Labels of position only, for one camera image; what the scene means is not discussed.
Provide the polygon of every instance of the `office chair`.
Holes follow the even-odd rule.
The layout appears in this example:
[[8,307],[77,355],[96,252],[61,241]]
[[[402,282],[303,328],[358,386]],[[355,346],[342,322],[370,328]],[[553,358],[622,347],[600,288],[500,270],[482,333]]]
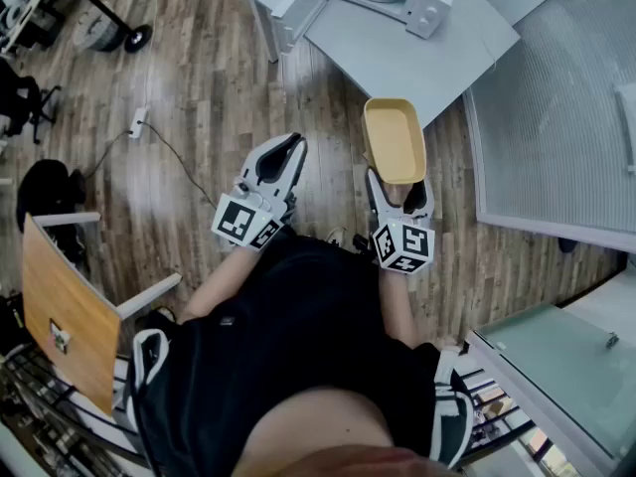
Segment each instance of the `office chair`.
[[[23,125],[28,121],[33,124],[33,142],[40,144],[38,126],[41,119],[44,118],[52,124],[56,122],[55,116],[49,116],[43,108],[53,93],[61,87],[57,84],[51,90],[40,90],[32,77],[19,77],[4,59],[0,59],[0,80],[3,81],[0,88],[0,114],[11,118],[9,128],[3,130],[4,134],[20,134]],[[28,92],[26,98],[18,93],[22,88]]]

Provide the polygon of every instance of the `yellow tray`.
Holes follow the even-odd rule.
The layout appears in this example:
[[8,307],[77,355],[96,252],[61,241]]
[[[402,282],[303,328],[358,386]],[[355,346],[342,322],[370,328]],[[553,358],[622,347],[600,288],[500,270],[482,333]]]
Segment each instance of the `yellow tray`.
[[365,104],[362,127],[369,162],[388,184],[413,184],[426,174],[424,135],[413,105],[406,99],[372,98]]

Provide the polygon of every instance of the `power strip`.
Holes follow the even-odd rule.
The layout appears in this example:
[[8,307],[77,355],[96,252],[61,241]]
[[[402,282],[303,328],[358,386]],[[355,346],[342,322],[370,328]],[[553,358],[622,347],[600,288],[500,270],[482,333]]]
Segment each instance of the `power strip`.
[[138,122],[145,122],[146,115],[148,114],[148,106],[138,107],[132,117],[132,123],[130,124],[130,137],[132,139],[139,139],[143,125]]

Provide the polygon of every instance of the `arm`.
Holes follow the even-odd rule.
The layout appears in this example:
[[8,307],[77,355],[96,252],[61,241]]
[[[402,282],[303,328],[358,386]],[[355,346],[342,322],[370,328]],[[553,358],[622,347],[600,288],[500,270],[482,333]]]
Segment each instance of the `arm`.
[[380,269],[380,308],[389,336],[407,346],[417,346],[415,320],[410,312],[406,276],[399,272]]
[[219,268],[195,291],[185,311],[179,316],[178,323],[207,316],[224,300],[234,297],[259,260],[258,252],[247,247],[235,247]]

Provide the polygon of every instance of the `black shirt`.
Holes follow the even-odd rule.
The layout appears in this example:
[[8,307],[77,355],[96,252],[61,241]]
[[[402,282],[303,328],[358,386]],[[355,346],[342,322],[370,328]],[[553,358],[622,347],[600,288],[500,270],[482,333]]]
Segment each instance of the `black shirt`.
[[236,297],[169,338],[140,409],[170,475],[230,475],[258,421],[315,387],[368,398],[397,446],[428,455],[436,352],[386,335],[378,269],[359,255],[274,241]]

